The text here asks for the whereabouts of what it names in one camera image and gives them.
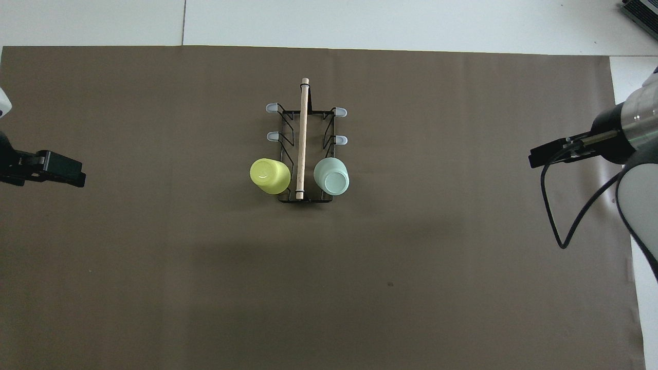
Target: black vent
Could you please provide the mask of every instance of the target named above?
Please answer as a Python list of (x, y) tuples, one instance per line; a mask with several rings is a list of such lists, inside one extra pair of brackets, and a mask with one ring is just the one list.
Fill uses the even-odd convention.
[(641, 22), (641, 26), (652, 33), (654, 37), (658, 35), (658, 14), (655, 13), (658, 10), (658, 0), (649, 0), (649, 2), (656, 7), (656, 9), (651, 9), (640, 0), (629, 0), (627, 1), (622, 10), (631, 19), (636, 22)]

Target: light blue cup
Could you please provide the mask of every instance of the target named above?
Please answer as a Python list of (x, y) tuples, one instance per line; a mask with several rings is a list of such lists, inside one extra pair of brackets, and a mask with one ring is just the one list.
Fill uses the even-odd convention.
[(349, 186), (347, 167), (338, 158), (325, 158), (313, 170), (313, 178), (320, 189), (331, 196), (343, 194)]

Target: yellow-green cup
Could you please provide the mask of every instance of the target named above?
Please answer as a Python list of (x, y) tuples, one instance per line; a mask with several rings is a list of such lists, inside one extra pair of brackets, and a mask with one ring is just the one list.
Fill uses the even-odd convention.
[(251, 181), (268, 194), (279, 194), (290, 185), (290, 170), (285, 163), (261, 158), (251, 165)]

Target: black cable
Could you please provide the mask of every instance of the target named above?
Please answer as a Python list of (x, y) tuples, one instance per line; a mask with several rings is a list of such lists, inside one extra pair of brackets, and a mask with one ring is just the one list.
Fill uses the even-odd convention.
[(548, 167), (550, 167), (550, 165), (552, 165), (555, 162), (555, 160), (557, 160), (562, 155), (572, 150), (580, 149), (582, 145), (583, 145), (582, 142), (578, 140), (577, 142), (574, 142), (571, 145), (564, 147), (564, 149), (558, 151), (553, 157), (551, 157), (551, 159), (548, 160), (548, 162), (546, 162), (546, 164), (544, 165), (544, 169), (542, 170), (542, 176), (541, 176), (542, 196), (544, 197), (544, 205), (546, 206), (548, 221), (551, 223), (551, 228), (553, 229), (553, 235), (555, 236), (555, 241), (557, 241), (557, 245), (560, 246), (560, 248), (562, 249), (565, 249), (569, 245), (571, 238), (574, 236), (574, 233), (576, 232), (576, 228), (578, 227), (578, 224), (580, 224), (580, 221), (584, 217), (585, 213), (590, 209), (592, 204), (596, 201), (596, 199), (598, 199), (599, 196), (601, 196), (601, 194), (603, 194), (606, 190), (608, 190), (608, 188), (610, 188), (610, 186), (612, 186), (617, 181), (617, 178), (619, 177), (619, 173), (613, 176), (591, 196), (591, 198), (587, 201), (587, 203), (585, 203), (583, 208), (578, 213), (578, 216), (576, 216), (576, 219), (574, 220), (573, 224), (571, 224), (571, 227), (569, 228), (569, 233), (567, 234), (567, 238), (565, 239), (564, 242), (562, 242), (560, 239), (560, 234), (557, 232), (555, 221), (553, 220), (553, 214), (551, 213), (551, 206), (548, 203), (548, 196), (546, 195), (546, 183), (545, 183), (546, 172), (548, 171)]

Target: white floor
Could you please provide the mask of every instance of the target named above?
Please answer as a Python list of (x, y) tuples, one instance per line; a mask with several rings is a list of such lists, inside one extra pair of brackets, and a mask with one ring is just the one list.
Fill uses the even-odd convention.
[[(0, 46), (184, 44), (609, 55), (619, 102), (658, 66), (658, 41), (621, 15), (619, 3), (0, 0)], [(584, 129), (590, 124), (583, 122)], [(658, 370), (658, 284), (637, 247), (633, 256), (646, 367)]]

